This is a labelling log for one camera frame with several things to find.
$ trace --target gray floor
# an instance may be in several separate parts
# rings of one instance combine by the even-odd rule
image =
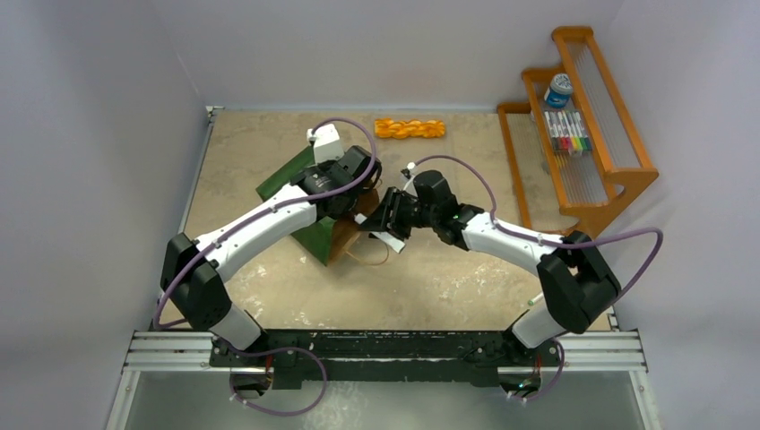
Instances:
[[[306,129],[334,112],[273,113],[222,111],[214,126],[188,217],[190,237],[214,230],[261,200],[255,188],[306,145]],[[499,203],[498,217],[517,222],[517,208],[496,114],[340,113],[372,129],[374,119],[443,119],[442,139],[378,140],[384,183],[401,186],[399,170],[429,154],[449,154],[471,163],[489,181]],[[344,147],[367,147],[361,132],[338,125]],[[488,195],[470,172],[451,162],[430,161],[441,170],[461,201],[489,207]],[[537,207],[556,207],[554,194],[536,187]],[[354,254],[381,260],[384,248],[360,239]],[[231,298],[264,327],[343,329],[499,329],[508,326],[540,292],[522,269],[485,254],[442,244],[432,231],[417,230],[403,254],[377,267],[348,257],[325,268],[292,238],[257,256],[228,283]],[[169,306],[164,321],[178,312]],[[594,325],[608,330],[606,318]]]

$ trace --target purple cable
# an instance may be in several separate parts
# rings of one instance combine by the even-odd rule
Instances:
[[[512,237],[517,237],[523,240],[529,240],[531,242],[537,243],[539,245],[546,244],[551,245],[557,248],[562,249],[584,249],[584,248],[591,248],[594,246],[602,246],[606,244],[611,244],[613,242],[619,242],[621,240],[626,240],[631,237],[638,237],[641,235],[645,235],[647,233],[654,233],[657,236],[657,240],[654,242],[654,246],[652,247],[652,250],[649,252],[649,255],[647,255],[646,259],[644,259],[641,267],[638,271],[634,274],[634,276],[631,277],[631,279],[628,281],[628,283],[620,290],[620,294],[617,295],[614,299],[612,299],[605,308],[610,307],[614,305],[620,298],[622,298],[630,289],[631,287],[642,277],[643,273],[649,268],[649,265],[652,264],[652,261],[654,260],[654,257],[657,255],[657,253],[660,251],[660,248],[662,247],[662,239],[663,234],[662,230],[655,227],[649,227],[649,228],[639,228],[636,230],[631,230],[626,233],[620,233],[617,235],[607,236],[603,237],[601,239],[592,240],[590,242],[583,242],[581,244],[565,244],[562,242],[554,242],[551,240],[544,240],[539,243],[539,239],[536,237],[533,237],[531,235],[526,235],[524,233],[520,233],[518,231],[512,231],[509,228],[506,228],[502,226],[497,221],[497,198],[494,195],[493,190],[491,190],[490,185],[488,185],[488,182],[486,182],[486,178],[483,177],[483,175],[478,172],[478,170],[475,170],[475,168],[466,162],[462,161],[461,159],[457,159],[456,157],[452,157],[450,155],[428,155],[427,157],[423,157],[422,159],[419,159],[414,164],[420,165],[424,163],[425,161],[428,161],[430,159],[449,159],[451,161],[454,161],[456,163],[459,163],[463,167],[467,168],[470,172],[472,172],[473,175],[475,175],[478,180],[483,184],[483,186],[486,188],[486,191],[488,192],[488,198],[491,199],[491,211],[489,212],[489,215],[491,217],[491,222],[493,222],[494,226],[497,228],[497,230],[501,231],[502,233],[505,233]],[[537,398],[542,397],[548,390],[551,390],[555,385],[557,385],[557,382],[559,381],[559,376],[562,374],[562,369],[565,367],[565,350],[562,348],[562,345],[559,343],[559,340],[557,338],[552,338],[552,341],[557,344],[559,351],[560,351],[560,358],[559,358],[559,367],[557,368],[557,372],[554,374],[554,377],[551,378],[551,381],[547,383],[546,388],[539,391],[537,394],[530,396],[529,398],[525,398],[526,400],[535,400]]]
[[[322,401],[322,397],[324,397],[324,393],[327,391],[327,369],[324,368],[324,363],[322,362],[322,360],[320,360],[319,357],[317,357],[313,352],[307,349],[298,348],[298,347],[284,347],[284,348],[276,348],[276,349],[272,349],[270,351],[264,351],[264,352],[245,352],[237,348],[234,348],[232,345],[229,345],[229,343],[228,343],[228,348],[232,352],[234,352],[235,354],[238,354],[241,357],[264,357],[264,356],[269,356],[271,354],[277,354],[277,353],[286,352],[286,351],[300,352],[301,354],[305,354],[309,356],[309,358],[314,360],[316,362],[316,365],[319,366],[319,371],[322,372],[322,389],[319,391],[319,395],[316,396],[316,399],[305,408],[301,408],[299,410],[289,410],[289,411],[265,408],[263,406],[259,406],[255,403],[251,403],[250,401],[243,399],[240,396],[240,394],[238,394],[238,392],[235,390],[235,384],[232,381],[235,375],[231,374],[229,376],[229,390],[232,391],[232,398],[239,401],[244,406],[248,406],[249,408],[256,409],[259,412],[263,412],[269,415],[274,415],[276,417],[294,417],[296,415],[301,415],[303,413],[306,413],[309,410],[316,407],[316,405],[319,404],[320,401]]]
[[[203,258],[205,258],[205,256],[208,255],[212,251],[212,249],[214,249],[214,247],[216,245],[221,244],[222,242],[226,241],[232,235],[236,234],[241,229],[243,229],[246,226],[250,225],[252,222],[254,222],[254,221],[256,221],[256,220],[258,220],[258,219],[260,219],[260,218],[262,218],[262,217],[264,217],[266,215],[268,215],[269,213],[272,212],[272,210],[276,211],[276,210],[278,210],[280,208],[283,208],[285,206],[289,206],[291,204],[302,203],[302,202],[312,202],[312,201],[315,201],[315,200],[320,200],[320,199],[324,199],[324,198],[327,198],[327,197],[332,197],[332,196],[334,196],[336,194],[341,194],[341,193],[344,193],[346,191],[349,191],[349,189],[351,189],[351,188],[353,188],[353,187],[355,187],[357,185],[361,185],[365,181],[365,179],[367,179],[367,177],[372,172],[373,167],[375,166],[375,161],[376,161],[376,158],[377,158],[377,147],[375,145],[375,139],[372,137],[372,134],[368,131],[368,129],[366,129],[366,127],[364,125],[362,125],[362,124],[360,124],[360,123],[358,123],[358,122],[356,122],[356,121],[354,121],[352,119],[348,119],[348,118],[344,118],[344,117],[339,117],[339,116],[325,119],[324,121],[322,121],[319,124],[317,124],[312,130],[313,130],[313,132],[316,132],[316,130],[319,129],[320,127],[322,127],[324,125],[327,125],[328,123],[333,123],[333,122],[342,122],[342,123],[347,123],[347,124],[354,125],[359,130],[361,130],[361,132],[367,137],[367,140],[369,141],[369,147],[371,149],[371,156],[369,158],[369,164],[367,165],[367,168],[364,170],[364,172],[362,172],[361,175],[359,175],[355,180],[353,180],[348,185],[342,186],[342,187],[337,188],[335,190],[328,191],[328,192],[325,192],[325,193],[308,195],[308,196],[304,196],[304,197],[298,197],[296,199],[290,199],[290,200],[286,200],[284,202],[278,202],[278,203],[274,204],[273,208],[265,208],[265,209],[263,209],[263,210],[255,213],[255,214],[251,215],[250,217],[242,220],[235,227],[230,228],[228,231],[224,232],[222,235],[220,235],[219,237],[217,237],[216,243],[211,243],[211,244],[207,245],[204,249],[202,249],[195,257],[193,257],[185,265],[185,267],[182,268],[181,271],[179,271],[179,273],[177,274],[177,276],[175,276],[174,279],[168,284],[168,287],[167,287],[166,291],[164,292],[164,294],[161,296],[161,299],[159,300],[159,305],[156,307],[156,312],[153,314],[153,327],[156,330],[165,330],[165,329],[173,327],[173,326],[175,326],[177,324],[185,323],[187,321],[186,319],[180,319],[180,320],[175,320],[175,321],[172,321],[172,322],[169,322],[169,323],[166,323],[166,324],[162,324],[162,323],[160,323],[160,318],[161,318],[161,314],[163,313],[164,308],[166,307],[166,304],[168,302],[168,298],[171,297],[172,293],[174,293],[174,290],[177,289],[177,287],[179,286],[179,283],[182,281],[182,279],[184,279],[185,276],[187,276],[187,273],[189,273],[190,270],[192,270],[193,267],[198,262],[200,262]],[[310,404],[309,406],[307,406],[307,407],[305,407],[303,409],[296,410],[296,411],[290,411],[290,412],[282,412],[282,411],[279,411],[279,410],[273,410],[273,409],[269,409],[269,408],[264,408],[264,407],[261,407],[261,406],[257,406],[257,405],[255,405],[253,403],[249,403],[246,400],[243,400],[235,392],[234,386],[232,385],[232,380],[231,380],[231,377],[230,377],[230,389],[232,389],[233,394],[235,395],[235,398],[238,401],[240,401],[241,403],[243,403],[244,405],[249,406],[249,407],[251,407],[253,409],[259,410],[261,412],[264,412],[264,413],[267,413],[267,414],[270,414],[270,415],[278,416],[278,417],[293,417],[293,416],[296,416],[296,415],[299,415],[299,414],[303,414],[304,412],[308,412],[309,410],[313,409],[317,405],[317,403],[319,403],[319,401],[322,400],[322,397],[324,396],[324,393],[327,390],[327,370],[324,368],[324,364],[322,363],[322,361],[320,361],[319,358],[316,355],[314,355],[312,352],[310,352],[308,350],[305,350],[305,349],[302,349],[302,348],[296,348],[296,347],[288,347],[288,348],[276,348],[276,349],[272,349],[272,350],[264,351],[264,352],[248,353],[248,352],[244,352],[244,351],[240,351],[238,349],[235,349],[231,345],[230,345],[230,349],[233,350],[233,351],[235,351],[238,355],[244,356],[244,357],[261,357],[261,356],[268,356],[268,355],[271,355],[271,354],[277,354],[279,352],[284,352],[284,351],[291,351],[291,350],[292,351],[297,351],[297,352],[306,354],[309,357],[311,357],[313,360],[315,360],[316,363],[317,363],[317,365],[319,366],[320,370],[322,371],[322,381],[323,381],[322,390],[320,391],[319,396],[317,396],[316,400],[312,404]]]

